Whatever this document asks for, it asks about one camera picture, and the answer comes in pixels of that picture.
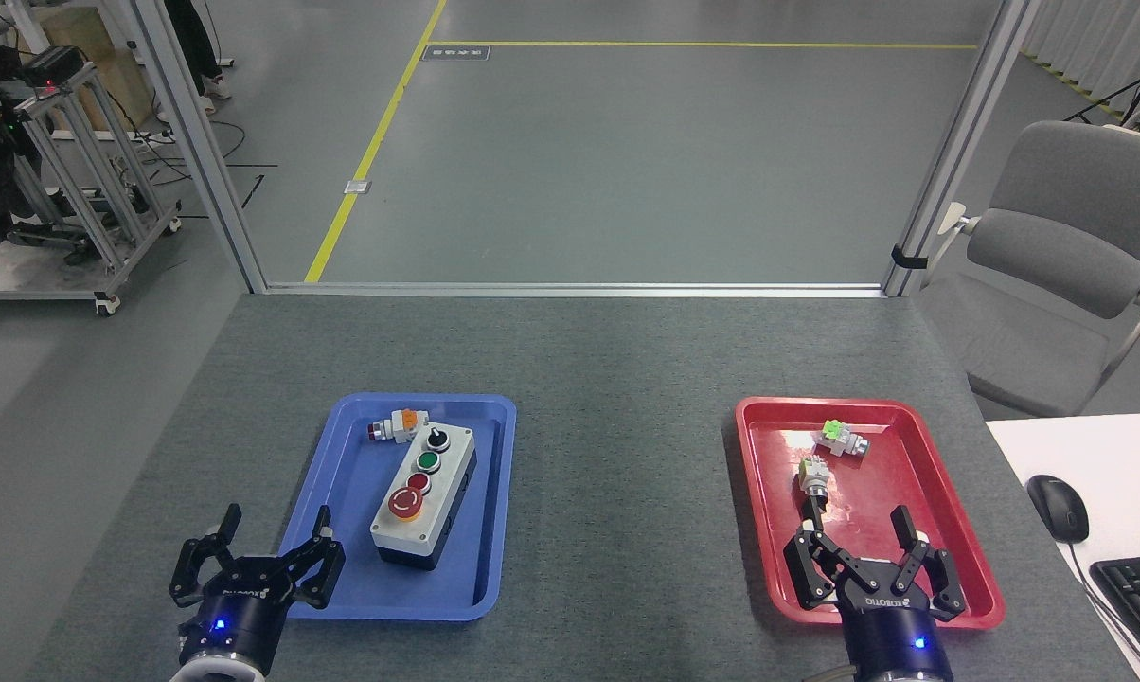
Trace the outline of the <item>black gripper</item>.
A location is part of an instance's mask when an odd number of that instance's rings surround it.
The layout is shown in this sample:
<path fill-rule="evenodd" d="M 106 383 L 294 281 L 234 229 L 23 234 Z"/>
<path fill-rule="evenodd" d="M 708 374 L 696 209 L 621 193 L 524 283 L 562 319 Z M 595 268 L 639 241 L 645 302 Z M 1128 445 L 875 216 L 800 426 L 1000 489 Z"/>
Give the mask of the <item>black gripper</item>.
<path fill-rule="evenodd" d="M 947 549 L 917 531 L 906 505 L 891 510 L 902 557 L 856 561 L 824 531 L 819 500 L 801 502 L 801 523 L 783 549 L 793 593 L 803 609 L 825 603 L 837 591 L 848 663 L 855 681 L 953 681 L 936 620 L 952 622 L 968 600 Z M 931 596 L 917 585 L 925 570 Z M 865 586 L 862 574 L 876 586 Z"/>
<path fill-rule="evenodd" d="M 241 526 L 241 505 L 231 502 L 221 523 L 203 538 L 186 539 L 170 578 L 176 607 L 198 603 L 179 626 L 179 661 L 202 655 L 231 655 L 255 669 L 271 669 L 293 601 L 316 610 L 328 607 L 347 562 L 333 535 L 329 505 L 319 506 L 311 538 L 280 557 L 241 557 L 229 552 Z M 201 569 L 215 558 L 221 571 L 201 586 Z"/>

